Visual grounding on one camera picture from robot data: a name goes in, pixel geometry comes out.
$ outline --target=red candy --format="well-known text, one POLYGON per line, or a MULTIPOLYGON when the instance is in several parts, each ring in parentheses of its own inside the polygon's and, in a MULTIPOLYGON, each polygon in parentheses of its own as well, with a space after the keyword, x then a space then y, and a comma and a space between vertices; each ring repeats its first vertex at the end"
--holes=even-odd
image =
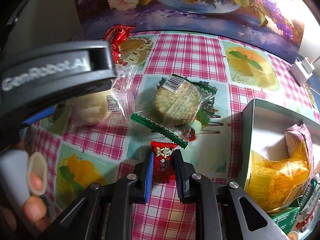
POLYGON ((130 35, 130 31, 133 30, 136 25, 113 25, 104 36, 104 40, 111 42, 111 49, 113 55, 113 61, 118 63, 121 56, 120 44, 126 41, 130 35))
POLYGON ((172 154, 177 145, 175 143, 163 143, 151 141, 153 146, 153 181, 167 182, 175 179, 172 154))

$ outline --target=qr code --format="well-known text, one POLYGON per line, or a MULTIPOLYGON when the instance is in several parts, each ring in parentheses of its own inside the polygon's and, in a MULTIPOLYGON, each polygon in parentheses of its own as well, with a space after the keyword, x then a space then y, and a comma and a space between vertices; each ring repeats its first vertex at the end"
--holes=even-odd
POLYGON ((119 111, 119 96, 107 96, 107 111, 119 111))

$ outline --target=checkered tablecloth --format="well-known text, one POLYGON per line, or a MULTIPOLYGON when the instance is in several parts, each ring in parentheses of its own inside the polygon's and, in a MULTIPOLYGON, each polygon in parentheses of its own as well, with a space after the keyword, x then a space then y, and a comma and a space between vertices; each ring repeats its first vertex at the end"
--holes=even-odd
MULTIPOLYGON (((228 62, 221 40, 234 42, 248 48, 255 48, 243 42, 229 38, 210 35, 190 34, 184 32, 143 32, 137 35, 154 35, 155 44, 142 71, 137 73, 133 81, 135 91, 141 93, 145 75, 170 75, 172 73, 185 77, 199 78, 204 81, 214 81, 226 86, 229 112, 231 115, 230 160, 227 163, 228 174, 225 177, 212 178, 213 181, 225 184, 235 178, 242 161, 242 117, 241 111, 254 98, 277 101, 282 106, 288 106, 290 100, 299 102, 302 107, 313 111, 314 120, 320 122, 318 110, 312 108, 310 98, 304 86, 300 87, 289 73, 290 65, 284 60, 267 53, 281 91, 274 93, 262 88, 254 88, 231 81, 227 71, 228 62)), ((127 161, 128 127, 113 127, 99 124, 94 127, 72 128, 70 119, 62 136, 57 136, 40 126, 37 129, 34 151, 43 153, 48 162, 48 188, 46 196, 55 202, 55 178, 60 145, 67 142, 81 149, 90 151, 102 160, 117 163, 118 170, 115 180, 132 172, 134 163, 127 161)), ((57 206, 54 213, 61 211, 57 206)), ((168 184, 155 184, 149 203, 133 207, 133 239, 195 239, 195 205, 183 205, 177 196, 174 181, 168 184)))

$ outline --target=beige oval ring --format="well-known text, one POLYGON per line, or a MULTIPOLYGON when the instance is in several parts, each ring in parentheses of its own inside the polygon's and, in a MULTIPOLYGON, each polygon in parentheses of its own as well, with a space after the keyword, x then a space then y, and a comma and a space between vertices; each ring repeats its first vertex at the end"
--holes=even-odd
POLYGON ((39 152, 33 153, 33 155, 29 158, 29 164, 28 164, 28 172, 27 172, 27 180, 28 180, 28 186, 30 189, 30 192, 33 195, 41 196, 45 193, 47 189, 47 174, 48 174, 48 165, 43 157, 43 155, 39 152), (41 190, 36 190, 31 186, 30 183, 30 173, 34 172, 43 182, 43 186, 41 190))

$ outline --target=floral backdrop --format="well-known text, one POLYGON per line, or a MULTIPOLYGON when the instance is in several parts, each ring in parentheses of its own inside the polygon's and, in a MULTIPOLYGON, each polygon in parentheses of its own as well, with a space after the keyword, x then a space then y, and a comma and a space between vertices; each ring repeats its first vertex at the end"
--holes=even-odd
POLYGON ((84 36, 100 39, 114 24, 134 31, 185 30, 222 35, 293 63, 303 36, 302 0, 75 0, 84 36))

